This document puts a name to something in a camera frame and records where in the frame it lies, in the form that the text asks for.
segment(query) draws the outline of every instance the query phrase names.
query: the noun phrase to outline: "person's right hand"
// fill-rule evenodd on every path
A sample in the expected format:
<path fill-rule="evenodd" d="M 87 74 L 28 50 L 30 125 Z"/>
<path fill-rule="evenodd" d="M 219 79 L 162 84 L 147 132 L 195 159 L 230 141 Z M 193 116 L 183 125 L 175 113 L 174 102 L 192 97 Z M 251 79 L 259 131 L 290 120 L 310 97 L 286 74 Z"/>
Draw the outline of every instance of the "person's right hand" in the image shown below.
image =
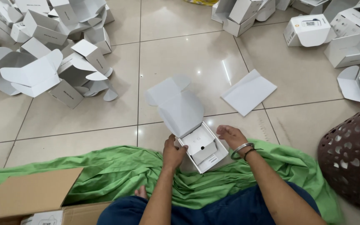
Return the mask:
<path fill-rule="evenodd" d="M 229 125 L 220 125 L 216 130 L 216 134 L 219 135 L 219 139 L 225 140 L 231 149 L 235 150 L 242 144 L 248 142 L 247 138 L 241 133 L 241 131 L 237 128 L 234 128 Z M 252 147 L 248 146 L 241 149 L 238 153 L 241 155 L 242 153 L 248 151 Z"/>

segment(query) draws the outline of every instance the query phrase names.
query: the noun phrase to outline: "brown cardboard box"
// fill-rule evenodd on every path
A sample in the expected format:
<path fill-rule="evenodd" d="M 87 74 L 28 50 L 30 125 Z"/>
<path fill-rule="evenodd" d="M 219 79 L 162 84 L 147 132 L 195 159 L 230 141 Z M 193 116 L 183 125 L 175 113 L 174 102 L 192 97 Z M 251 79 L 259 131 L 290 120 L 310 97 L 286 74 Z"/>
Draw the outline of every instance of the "brown cardboard box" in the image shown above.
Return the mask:
<path fill-rule="evenodd" d="M 83 168 L 11 176 L 0 185 L 0 225 L 19 225 L 37 212 L 63 210 L 62 225 L 95 225 L 111 203 L 62 207 Z"/>

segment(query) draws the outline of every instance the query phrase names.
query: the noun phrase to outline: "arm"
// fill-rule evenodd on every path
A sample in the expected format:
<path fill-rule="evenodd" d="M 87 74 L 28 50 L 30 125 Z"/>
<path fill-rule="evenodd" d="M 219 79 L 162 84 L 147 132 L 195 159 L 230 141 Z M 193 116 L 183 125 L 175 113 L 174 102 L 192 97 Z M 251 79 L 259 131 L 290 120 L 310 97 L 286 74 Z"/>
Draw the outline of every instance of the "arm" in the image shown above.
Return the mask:
<path fill-rule="evenodd" d="M 169 225 L 172 212 L 172 187 L 176 168 L 187 152 L 185 145 L 179 150 L 174 146 L 174 135 L 170 135 L 163 149 L 163 166 L 153 194 L 145 207 L 140 225 Z"/>
<path fill-rule="evenodd" d="M 220 135 L 220 139 L 226 140 L 232 149 L 248 142 L 239 129 L 231 126 L 220 125 L 216 133 Z M 252 147 L 247 146 L 238 153 L 244 157 L 250 149 Z M 265 204 L 277 225 L 326 224 L 322 217 L 281 179 L 259 153 L 256 151 L 248 153 L 246 161 L 251 166 Z"/>

